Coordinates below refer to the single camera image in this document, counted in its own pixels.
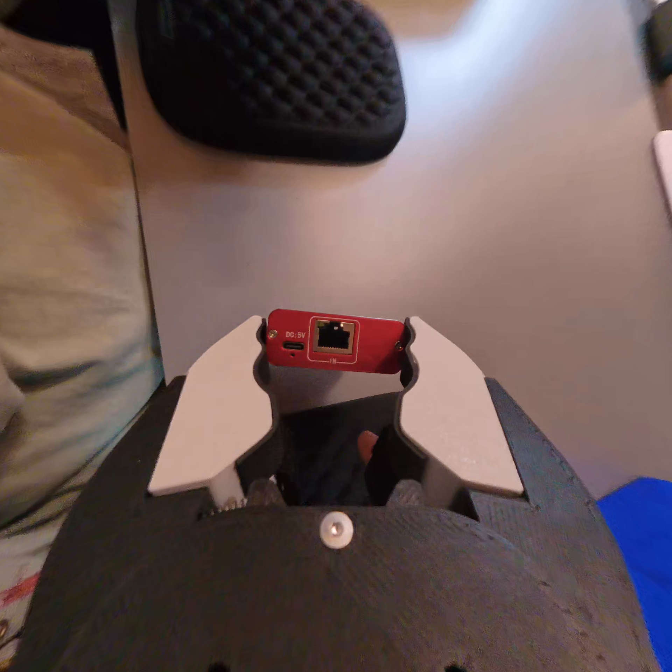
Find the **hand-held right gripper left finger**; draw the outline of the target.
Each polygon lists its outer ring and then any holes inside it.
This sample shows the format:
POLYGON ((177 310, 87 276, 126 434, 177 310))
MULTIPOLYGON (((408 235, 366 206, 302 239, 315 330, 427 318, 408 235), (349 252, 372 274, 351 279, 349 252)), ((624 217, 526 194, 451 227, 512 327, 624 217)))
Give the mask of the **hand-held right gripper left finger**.
POLYGON ((246 498, 237 462, 272 431, 270 395, 258 381, 264 353, 253 315, 189 368, 148 483, 154 497, 206 489, 217 508, 246 498))

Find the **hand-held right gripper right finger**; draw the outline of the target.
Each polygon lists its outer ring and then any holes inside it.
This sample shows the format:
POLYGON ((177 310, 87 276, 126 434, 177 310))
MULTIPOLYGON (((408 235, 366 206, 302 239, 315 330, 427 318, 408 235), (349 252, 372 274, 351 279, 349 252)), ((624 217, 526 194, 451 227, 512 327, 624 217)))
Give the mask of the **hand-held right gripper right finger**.
POLYGON ((396 429, 421 458, 426 501, 449 508, 463 490, 519 499, 524 485, 483 372, 418 316, 406 326, 411 377, 396 429))

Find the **red metal adapter box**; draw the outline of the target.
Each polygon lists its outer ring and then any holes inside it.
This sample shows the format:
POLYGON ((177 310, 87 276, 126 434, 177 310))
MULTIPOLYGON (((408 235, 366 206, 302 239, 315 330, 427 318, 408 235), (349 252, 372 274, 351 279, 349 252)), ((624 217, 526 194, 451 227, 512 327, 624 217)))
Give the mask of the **red metal adapter box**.
POLYGON ((278 308, 266 321, 265 352, 278 367, 391 375, 408 339, 396 320, 278 308))

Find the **blue plastic bin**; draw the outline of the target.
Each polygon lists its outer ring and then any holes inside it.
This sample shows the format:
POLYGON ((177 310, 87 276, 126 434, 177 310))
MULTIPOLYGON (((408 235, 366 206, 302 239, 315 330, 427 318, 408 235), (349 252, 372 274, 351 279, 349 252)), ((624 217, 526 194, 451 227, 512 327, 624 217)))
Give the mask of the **blue plastic bin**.
POLYGON ((671 482, 642 477, 597 502, 636 588, 652 648, 671 670, 671 482))

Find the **black honeycomb padded rest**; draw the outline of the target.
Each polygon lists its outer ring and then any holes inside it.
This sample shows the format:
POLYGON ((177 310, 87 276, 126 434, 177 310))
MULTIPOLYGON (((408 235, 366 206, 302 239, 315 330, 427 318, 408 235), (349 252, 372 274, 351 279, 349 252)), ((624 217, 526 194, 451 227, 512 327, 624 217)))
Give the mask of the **black honeycomb padded rest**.
POLYGON ((137 1, 147 92, 179 135, 246 155, 362 165, 407 119, 397 50, 361 1, 137 1))

